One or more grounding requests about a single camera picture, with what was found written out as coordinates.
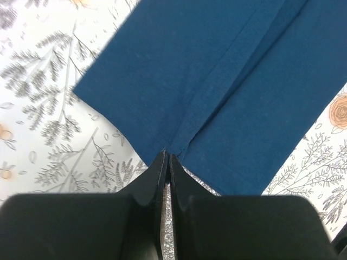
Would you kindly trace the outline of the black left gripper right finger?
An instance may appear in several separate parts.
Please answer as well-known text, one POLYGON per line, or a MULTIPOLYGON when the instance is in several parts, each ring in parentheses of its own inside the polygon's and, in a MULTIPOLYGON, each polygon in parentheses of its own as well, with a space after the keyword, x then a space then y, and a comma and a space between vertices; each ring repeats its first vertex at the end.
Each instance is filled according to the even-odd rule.
POLYGON ((177 259, 337 259, 311 203, 296 196, 215 196, 170 156, 177 259))

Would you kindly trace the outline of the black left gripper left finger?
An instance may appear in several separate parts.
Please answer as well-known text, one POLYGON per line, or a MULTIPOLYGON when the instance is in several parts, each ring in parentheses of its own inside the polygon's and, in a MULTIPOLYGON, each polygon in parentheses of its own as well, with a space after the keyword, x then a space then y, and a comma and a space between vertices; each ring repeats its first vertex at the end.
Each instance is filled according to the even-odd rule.
POLYGON ((166 154, 116 193, 35 193, 1 206, 1 259, 162 259, 166 154))

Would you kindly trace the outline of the dark blue t shirt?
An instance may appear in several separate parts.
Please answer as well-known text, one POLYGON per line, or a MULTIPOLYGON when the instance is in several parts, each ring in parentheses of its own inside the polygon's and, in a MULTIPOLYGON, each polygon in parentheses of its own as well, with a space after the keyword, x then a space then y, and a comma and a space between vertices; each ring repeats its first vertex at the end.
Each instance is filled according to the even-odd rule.
POLYGON ((74 88, 147 165, 261 194, 346 83, 346 1, 141 1, 74 88))

